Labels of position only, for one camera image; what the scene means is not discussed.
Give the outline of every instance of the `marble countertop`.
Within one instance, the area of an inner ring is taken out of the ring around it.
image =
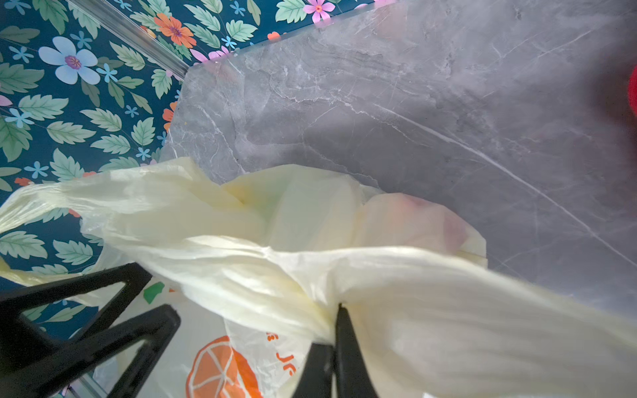
[[[637,319],[637,2],[381,5],[191,68],[164,158],[444,204],[491,269]]]

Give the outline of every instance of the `orange flower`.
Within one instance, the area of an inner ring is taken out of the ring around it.
[[[164,118],[165,121],[167,121],[166,124],[164,124],[164,130],[168,131],[168,129],[170,129],[170,122],[173,121],[173,116],[175,115],[175,108],[177,107],[177,101],[173,102],[170,104],[170,109],[165,109],[164,110],[164,114],[162,115],[162,117]]]
[[[187,27],[182,27],[182,23],[173,17],[167,17],[165,14],[157,14],[155,23],[159,25],[159,30],[164,36],[171,38],[177,45],[185,48],[192,48],[197,41],[192,38],[192,32]]]
[[[28,178],[16,178],[14,182],[21,187],[26,187],[27,185],[33,184],[33,181]]]
[[[150,37],[152,37],[153,39],[157,37],[155,32],[151,31],[149,28],[147,28],[145,26],[140,26],[140,28],[142,28],[144,30],[144,32],[146,32],[146,34],[149,35]]]

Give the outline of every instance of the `translucent plastic bag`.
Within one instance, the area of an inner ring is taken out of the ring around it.
[[[485,242],[455,214],[344,174],[280,166],[218,186],[176,159],[21,188],[0,229],[57,207],[245,327],[330,343],[345,303],[382,397],[637,389],[634,325],[477,266]]]

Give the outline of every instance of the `orange fruit graphic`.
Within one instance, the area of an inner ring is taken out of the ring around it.
[[[263,398],[248,361],[224,336],[202,348],[186,380],[188,398]]]

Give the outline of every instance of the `small blue flower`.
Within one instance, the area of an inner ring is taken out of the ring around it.
[[[32,172],[33,172],[33,175],[31,176],[31,178],[37,178],[37,177],[38,177],[38,174],[42,175],[42,177],[46,177],[46,176],[48,176],[48,174],[46,174],[46,173],[44,172],[44,170],[48,170],[48,166],[41,167],[38,161],[36,161],[36,162],[33,164],[33,167],[31,167],[31,166],[27,166],[27,167],[25,167],[24,169],[25,169],[26,171],[32,171]]]
[[[131,5],[128,3],[125,3],[124,0],[113,0],[113,1],[119,4],[122,10],[127,10],[127,11],[131,10]]]
[[[78,41],[78,48],[86,47],[90,50],[90,42],[93,41],[91,38],[84,37],[84,31],[80,31],[78,34],[71,33],[71,39]]]
[[[23,114],[20,114],[20,112],[18,112],[17,109],[15,108],[11,108],[9,109],[9,112],[11,112],[11,114],[14,117],[6,117],[4,118],[4,121],[6,122],[15,122],[15,125],[18,126],[19,129],[22,128],[22,126],[24,126],[24,124],[33,124],[33,120],[29,120],[28,118],[31,117],[31,112],[25,112]]]
[[[98,68],[97,72],[104,75],[104,81],[106,83],[108,83],[110,80],[113,80],[114,82],[117,81],[117,78],[115,77],[115,75],[117,75],[117,71],[114,69],[111,70],[111,67],[108,64],[104,64],[104,69]]]
[[[148,154],[150,149],[137,148],[140,152],[135,155],[135,157],[141,157],[141,161],[143,162],[147,157],[150,157]]]
[[[27,3],[23,3],[20,0],[8,0],[7,2],[4,3],[4,7],[7,10],[15,8],[16,10],[18,10],[20,15],[24,15],[25,8],[31,8],[31,6],[29,6]]]
[[[237,43],[233,42],[233,39],[230,36],[226,36],[225,39],[221,39],[224,42],[226,47],[231,47],[234,50],[234,47]]]
[[[136,115],[139,115],[139,112],[137,112],[136,106],[133,106],[131,108],[130,105],[126,105],[126,109],[128,109],[126,112],[124,112],[126,115],[130,115],[131,117],[135,117]]]
[[[230,4],[230,8],[234,9],[234,14],[241,14],[241,16],[243,17],[244,14],[243,12],[245,11],[245,8],[243,7],[239,7],[239,2],[235,0],[234,4]]]
[[[157,139],[161,141],[161,146],[166,145],[166,132],[164,131],[164,134],[157,136]]]
[[[14,46],[9,46],[9,50],[15,52],[13,59],[19,60],[20,58],[22,58],[25,64],[29,63],[29,58],[33,58],[33,55],[27,53],[27,48],[25,46],[20,47],[20,50],[18,50]]]

